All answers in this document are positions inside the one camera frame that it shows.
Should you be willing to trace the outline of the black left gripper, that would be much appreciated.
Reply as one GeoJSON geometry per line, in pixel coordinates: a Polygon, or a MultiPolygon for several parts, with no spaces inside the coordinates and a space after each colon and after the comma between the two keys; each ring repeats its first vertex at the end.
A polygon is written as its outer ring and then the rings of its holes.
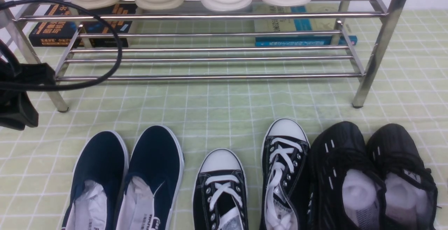
{"type": "MultiPolygon", "coordinates": [[[[21,64],[16,56],[1,41],[1,82],[55,85],[55,71],[47,63],[21,64]]],[[[39,124],[39,113],[33,106],[27,92],[0,90],[0,125],[16,131],[25,127],[35,128],[39,124]]]]}

